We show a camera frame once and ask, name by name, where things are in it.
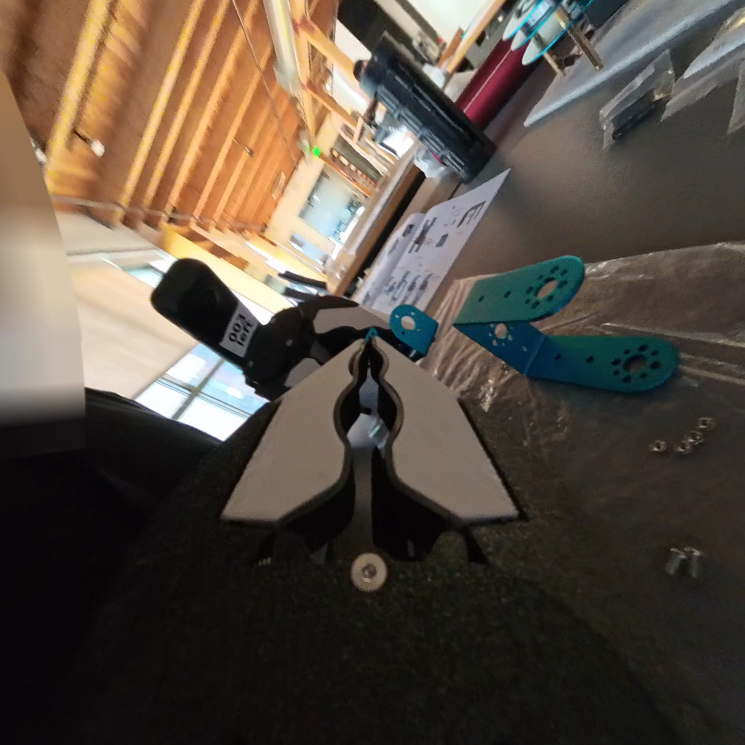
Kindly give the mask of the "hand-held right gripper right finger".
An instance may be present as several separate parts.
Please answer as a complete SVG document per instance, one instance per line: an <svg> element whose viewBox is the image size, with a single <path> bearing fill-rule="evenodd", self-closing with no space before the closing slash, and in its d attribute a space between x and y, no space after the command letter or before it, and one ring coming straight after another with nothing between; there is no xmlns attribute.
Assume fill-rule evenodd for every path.
<svg viewBox="0 0 745 745"><path fill-rule="evenodd" d="M459 398L381 339L370 340L386 472L415 503L451 525L513 520L519 511Z"/></svg>

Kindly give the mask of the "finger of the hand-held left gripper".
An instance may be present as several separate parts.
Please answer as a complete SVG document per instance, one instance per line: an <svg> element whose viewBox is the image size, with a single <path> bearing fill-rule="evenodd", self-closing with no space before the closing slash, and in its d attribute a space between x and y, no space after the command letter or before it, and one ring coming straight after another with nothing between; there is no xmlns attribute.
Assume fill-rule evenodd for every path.
<svg viewBox="0 0 745 745"><path fill-rule="evenodd" d="M343 388L343 373L338 371L339 354L321 363L304 359L295 366L284 383L286 390L277 402L328 402Z"/></svg>
<svg viewBox="0 0 745 745"><path fill-rule="evenodd" d="M328 307L317 312L317 340L365 339L371 329L388 332L390 324L365 307Z"/></svg>

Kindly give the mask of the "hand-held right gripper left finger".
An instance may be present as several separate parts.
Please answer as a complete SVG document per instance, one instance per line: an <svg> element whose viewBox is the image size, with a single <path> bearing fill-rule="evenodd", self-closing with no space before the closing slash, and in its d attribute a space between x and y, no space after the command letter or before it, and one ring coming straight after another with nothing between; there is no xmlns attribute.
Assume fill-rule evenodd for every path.
<svg viewBox="0 0 745 745"><path fill-rule="evenodd" d="M361 415L366 340L291 388L279 402L220 517L281 527L310 515L349 478L348 433Z"/></svg>

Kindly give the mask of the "small blue U bracket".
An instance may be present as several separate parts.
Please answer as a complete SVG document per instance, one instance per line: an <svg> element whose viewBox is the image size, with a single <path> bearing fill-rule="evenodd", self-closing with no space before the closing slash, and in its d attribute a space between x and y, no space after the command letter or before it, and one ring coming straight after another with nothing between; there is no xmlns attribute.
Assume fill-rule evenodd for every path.
<svg viewBox="0 0 745 745"><path fill-rule="evenodd" d="M365 340L377 338L412 362L424 359L439 330L439 324L433 317L409 304L394 308L387 322L386 328L370 328Z"/></svg>

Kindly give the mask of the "large blue U bracket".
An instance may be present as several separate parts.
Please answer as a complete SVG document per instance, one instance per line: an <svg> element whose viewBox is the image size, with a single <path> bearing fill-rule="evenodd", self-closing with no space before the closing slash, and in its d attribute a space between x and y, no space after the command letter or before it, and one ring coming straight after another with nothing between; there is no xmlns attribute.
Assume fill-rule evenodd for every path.
<svg viewBox="0 0 745 745"><path fill-rule="evenodd" d="M577 256L560 256L478 280L453 326L524 376L616 393L644 393L674 375L674 346L654 337L551 336L543 321L563 310L585 279Z"/></svg>

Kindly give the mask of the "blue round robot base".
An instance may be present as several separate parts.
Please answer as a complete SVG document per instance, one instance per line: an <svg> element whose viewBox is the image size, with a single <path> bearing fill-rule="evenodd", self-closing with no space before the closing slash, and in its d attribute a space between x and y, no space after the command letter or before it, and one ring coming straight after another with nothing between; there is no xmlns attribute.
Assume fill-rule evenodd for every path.
<svg viewBox="0 0 745 745"><path fill-rule="evenodd" d="M501 39L531 66L586 14L593 1L518 1Z"/></svg>

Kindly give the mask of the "dark grey desk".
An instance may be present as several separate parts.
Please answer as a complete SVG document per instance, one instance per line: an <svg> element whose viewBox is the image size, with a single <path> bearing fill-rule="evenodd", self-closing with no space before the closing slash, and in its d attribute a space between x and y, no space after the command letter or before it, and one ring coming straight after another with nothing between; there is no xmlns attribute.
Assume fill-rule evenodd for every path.
<svg viewBox="0 0 745 745"><path fill-rule="evenodd" d="M647 61L542 123L517 116L539 99L536 72L489 132L504 146L489 164L511 172L453 267L455 279L496 274L559 255L588 265L687 247L743 242L743 129L728 134L736 81L665 120L654 113L606 151L599 109ZM549 684L528 715L578 715L585 735L539 743L743 743L743 579L670 576L582 517L562 492L529 495L527 520L474 529L496 601L517 582L552 602L544 632L558 673L591 675L577 703Z"/></svg>

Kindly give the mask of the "white instruction manual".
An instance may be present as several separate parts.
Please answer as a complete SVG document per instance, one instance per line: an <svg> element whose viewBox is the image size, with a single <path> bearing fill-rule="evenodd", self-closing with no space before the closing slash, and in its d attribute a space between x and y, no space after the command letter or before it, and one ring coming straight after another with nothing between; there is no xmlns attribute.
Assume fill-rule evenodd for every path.
<svg viewBox="0 0 745 745"><path fill-rule="evenodd" d="M487 213L510 169L397 228L352 299L389 316L400 305L425 311L455 260Z"/></svg>

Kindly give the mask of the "clear plastic bag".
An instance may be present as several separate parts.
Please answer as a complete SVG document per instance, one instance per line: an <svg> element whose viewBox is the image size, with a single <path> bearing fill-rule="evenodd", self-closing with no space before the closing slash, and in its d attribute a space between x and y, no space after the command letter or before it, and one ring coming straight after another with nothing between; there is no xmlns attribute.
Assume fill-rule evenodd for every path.
<svg viewBox="0 0 745 745"><path fill-rule="evenodd" d="M433 312L440 333L423 367L461 397L524 505L562 492L587 521L645 563L671 547L703 552L702 578L743 579L743 280L740 243L596 262L551 336L651 336L679 366L647 393L530 380L456 331L480 276L455 279ZM717 427L692 454L651 454L702 416Z"/></svg>

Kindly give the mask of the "black perforated cylinder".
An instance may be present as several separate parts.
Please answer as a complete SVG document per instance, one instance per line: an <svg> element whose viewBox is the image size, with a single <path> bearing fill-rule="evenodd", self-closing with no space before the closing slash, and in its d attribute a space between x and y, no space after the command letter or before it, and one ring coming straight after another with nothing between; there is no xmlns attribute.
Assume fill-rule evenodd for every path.
<svg viewBox="0 0 745 745"><path fill-rule="evenodd" d="M489 163L495 145L389 33L353 74L361 90L382 104L462 182L473 181Z"/></svg>

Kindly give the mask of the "small silver nuts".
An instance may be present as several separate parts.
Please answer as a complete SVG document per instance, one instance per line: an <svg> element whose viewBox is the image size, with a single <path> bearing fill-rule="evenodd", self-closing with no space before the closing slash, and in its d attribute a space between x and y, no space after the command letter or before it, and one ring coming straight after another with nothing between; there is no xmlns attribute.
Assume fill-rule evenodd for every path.
<svg viewBox="0 0 745 745"><path fill-rule="evenodd" d="M651 454L692 454L707 441L710 433L716 427L717 422L714 418L702 416L696 421L693 429L686 431L677 440L671 442L654 440L648 444L647 451Z"/></svg>

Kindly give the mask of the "person's black clothing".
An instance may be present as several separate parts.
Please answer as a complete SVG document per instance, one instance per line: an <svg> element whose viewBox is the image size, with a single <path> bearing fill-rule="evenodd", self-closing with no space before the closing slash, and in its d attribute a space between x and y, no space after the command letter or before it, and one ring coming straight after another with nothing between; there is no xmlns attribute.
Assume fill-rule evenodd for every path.
<svg viewBox="0 0 745 745"><path fill-rule="evenodd" d="M173 494L175 517L197 519L205 556L197 562L174 527L156 533L147 568L167 548L191 588L235 577L259 547L255 531L212 518L278 408L266 404L237 432L238 445L155 415L134 401L86 389L80 450L2 463L2 743L37 719L75 656L129 544Z"/></svg>

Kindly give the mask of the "small silver screws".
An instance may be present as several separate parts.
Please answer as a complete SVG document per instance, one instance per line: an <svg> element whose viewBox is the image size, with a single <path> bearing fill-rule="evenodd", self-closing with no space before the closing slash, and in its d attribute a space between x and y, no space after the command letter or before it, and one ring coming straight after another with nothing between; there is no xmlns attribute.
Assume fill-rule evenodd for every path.
<svg viewBox="0 0 745 745"><path fill-rule="evenodd" d="M698 548L671 547L668 551L665 572L670 576L686 576L697 579L702 574L704 554Z"/></svg>

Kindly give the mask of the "red cylinder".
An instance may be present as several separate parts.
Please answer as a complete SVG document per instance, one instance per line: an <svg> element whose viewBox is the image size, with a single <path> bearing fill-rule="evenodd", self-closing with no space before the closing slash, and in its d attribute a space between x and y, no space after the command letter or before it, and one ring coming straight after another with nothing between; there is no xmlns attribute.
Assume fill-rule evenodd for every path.
<svg viewBox="0 0 745 745"><path fill-rule="evenodd" d="M510 41L500 41L456 100L457 107L481 130L520 89L533 67L524 66L523 53Z"/></svg>

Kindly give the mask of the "white foam sheet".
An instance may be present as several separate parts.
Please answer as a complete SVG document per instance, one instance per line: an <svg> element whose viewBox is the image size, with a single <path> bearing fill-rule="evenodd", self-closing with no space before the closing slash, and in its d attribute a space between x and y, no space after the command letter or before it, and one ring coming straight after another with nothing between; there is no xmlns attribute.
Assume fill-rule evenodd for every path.
<svg viewBox="0 0 745 745"><path fill-rule="evenodd" d="M582 57L567 75L557 77L529 112L524 127L580 100L643 61L651 61L679 40L707 26L711 18L742 7L736 1L628 2L601 27L592 43L603 67L595 69Z"/></svg>

